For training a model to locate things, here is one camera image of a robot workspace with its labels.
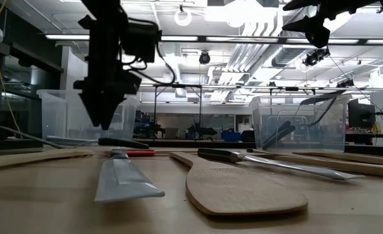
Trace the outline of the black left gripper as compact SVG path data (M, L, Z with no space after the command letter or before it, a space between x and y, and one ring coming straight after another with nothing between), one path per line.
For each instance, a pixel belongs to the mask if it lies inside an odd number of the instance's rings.
M125 100L125 94L136 94L142 79L125 70L115 72L88 73L81 80L73 83L94 127L101 126L108 130L119 104Z

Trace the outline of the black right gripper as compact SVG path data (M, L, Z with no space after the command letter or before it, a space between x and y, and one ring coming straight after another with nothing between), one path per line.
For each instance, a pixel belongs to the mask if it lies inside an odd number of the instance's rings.
M383 0L292 0L283 7L283 11L314 6L319 8L319 17L310 18L304 16L301 20L285 24L282 30L304 33L311 45L317 48L326 47L330 37L330 30L323 25L325 18L334 20L338 14L344 12L355 14L358 8L376 2L380 3L383 10Z

